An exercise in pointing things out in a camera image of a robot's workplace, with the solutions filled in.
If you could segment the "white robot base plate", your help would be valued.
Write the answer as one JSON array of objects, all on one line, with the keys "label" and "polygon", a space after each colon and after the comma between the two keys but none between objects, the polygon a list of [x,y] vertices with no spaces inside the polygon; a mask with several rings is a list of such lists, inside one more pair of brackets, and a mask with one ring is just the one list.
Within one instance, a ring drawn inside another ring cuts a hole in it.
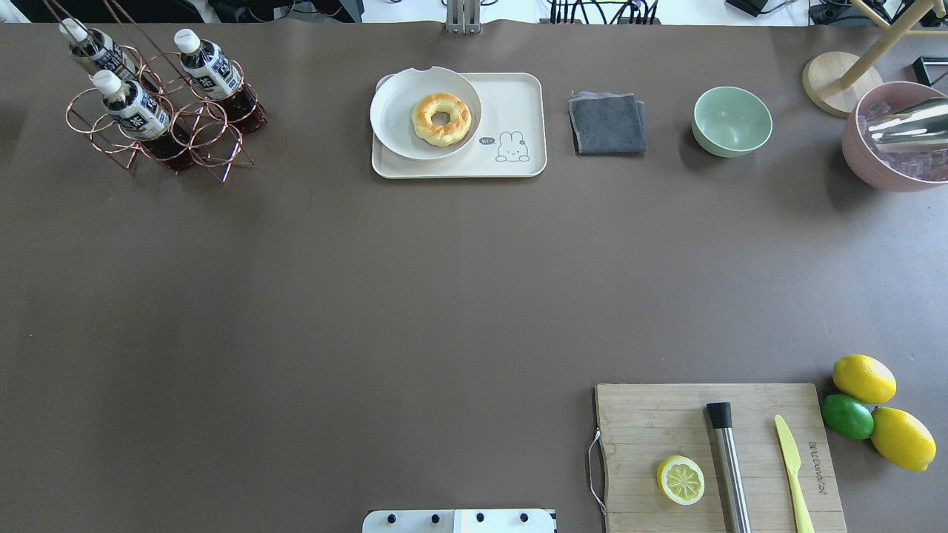
[{"label": "white robot base plate", "polygon": [[556,532],[548,509],[376,510],[363,520],[362,532]]}]

